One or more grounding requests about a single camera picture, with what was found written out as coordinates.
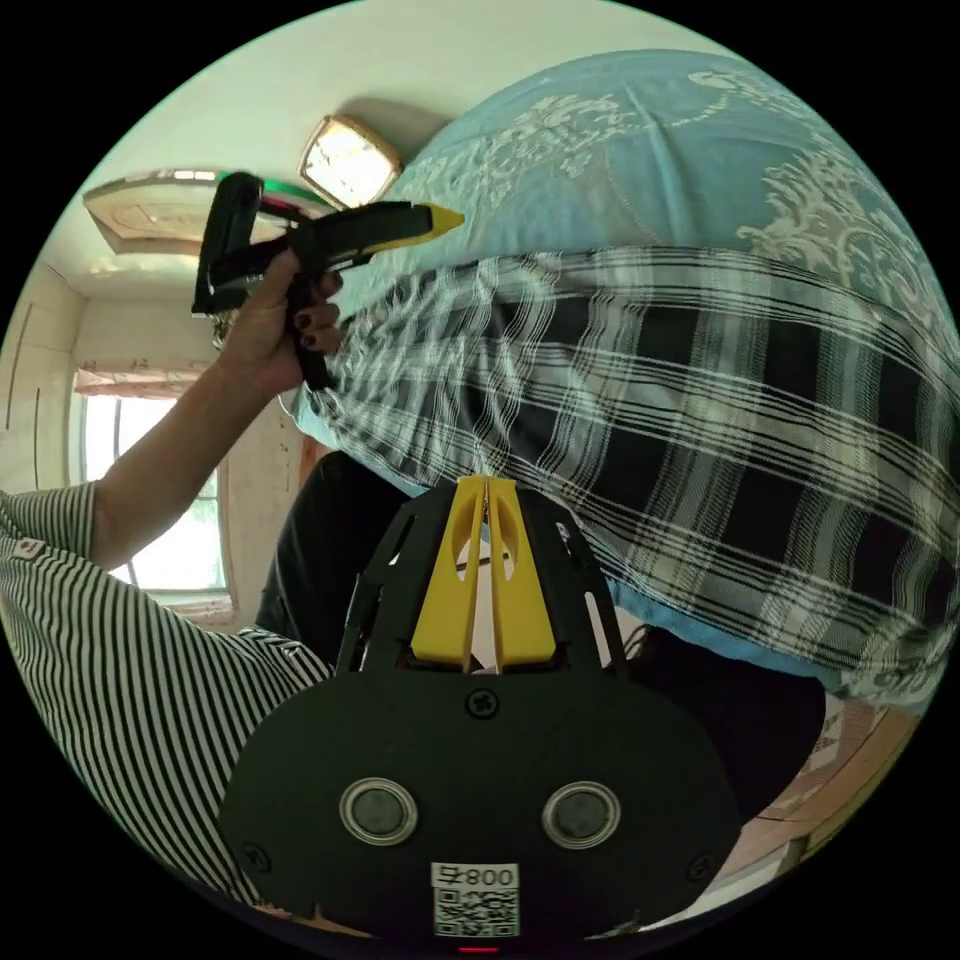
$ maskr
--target window frame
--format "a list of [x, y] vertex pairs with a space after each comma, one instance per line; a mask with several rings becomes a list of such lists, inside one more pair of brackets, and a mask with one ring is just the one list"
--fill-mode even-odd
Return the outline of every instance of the window frame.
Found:
[[[89, 479], [87, 477], [87, 397], [77, 396], [75, 397], [79, 400], [77, 418], [76, 418], [76, 434], [74, 436], [74, 443], [71, 444], [73, 450], [76, 451], [76, 470], [79, 475], [79, 482], [87, 483]], [[120, 412], [123, 405], [125, 397], [111, 397], [111, 400], [114, 401], [114, 414], [113, 414], [113, 462], [120, 457]], [[207, 600], [222, 600], [225, 597], [231, 596], [230, 590], [230, 574], [229, 574], [229, 564], [227, 563], [226, 556], [226, 544], [227, 538], [224, 534], [223, 529], [223, 513], [220, 508], [220, 494], [223, 490], [222, 479], [223, 471], [218, 466], [214, 471], [214, 475], [217, 478], [217, 493], [213, 497], [196, 497], [194, 503], [197, 500], [212, 500], [217, 505], [217, 533], [219, 537], [220, 544], [220, 565], [223, 570], [223, 579], [224, 585], [222, 587], [216, 588], [207, 588], [202, 590], [143, 590], [137, 581], [137, 573], [134, 569], [133, 563], [136, 557], [131, 558], [126, 563], [121, 564], [118, 567], [118, 570], [125, 570], [126, 575], [129, 578], [129, 583], [131, 586], [136, 587], [138, 590], [143, 590], [148, 596], [152, 597], [154, 600], [162, 603], [165, 606], [176, 606], [180, 604], [189, 604], [189, 603], [202, 603]]]

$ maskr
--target round sensor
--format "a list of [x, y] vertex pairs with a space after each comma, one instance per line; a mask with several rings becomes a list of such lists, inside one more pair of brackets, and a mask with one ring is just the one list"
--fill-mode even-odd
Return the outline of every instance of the round sensor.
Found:
[[403, 843], [416, 829], [417, 805], [399, 783], [367, 777], [344, 790], [340, 819], [358, 840], [390, 847]]
[[557, 846], [586, 850], [613, 835], [620, 823], [620, 801], [603, 784], [570, 783], [550, 797], [542, 819], [543, 829]]

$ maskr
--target plaid blanket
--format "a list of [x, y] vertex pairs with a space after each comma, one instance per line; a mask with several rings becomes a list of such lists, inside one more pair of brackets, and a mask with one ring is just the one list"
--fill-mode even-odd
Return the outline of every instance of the plaid blanket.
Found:
[[502, 257], [398, 282], [310, 402], [375, 469], [539, 490], [613, 582], [909, 705], [958, 619], [949, 323], [746, 254]]

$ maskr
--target yellow tip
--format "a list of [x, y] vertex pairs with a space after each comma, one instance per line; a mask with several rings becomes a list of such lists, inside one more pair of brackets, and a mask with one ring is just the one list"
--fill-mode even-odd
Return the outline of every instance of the yellow tip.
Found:
[[429, 207], [430, 215], [433, 218], [433, 235], [435, 237], [462, 226], [466, 219], [462, 213], [447, 210], [446, 207], [436, 207], [432, 203], [429, 204]]

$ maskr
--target striped shirt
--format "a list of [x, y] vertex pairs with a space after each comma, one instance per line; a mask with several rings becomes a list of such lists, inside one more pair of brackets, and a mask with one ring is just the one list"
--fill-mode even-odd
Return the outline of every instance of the striped shirt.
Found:
[[260, 904], [217, 816], [244, 744], [332, 674], [260, 630], [201, 630], [90, 563], [93, 484], [0, 492], [0, 615], [44, 724], [97, 802], [144, 850]]

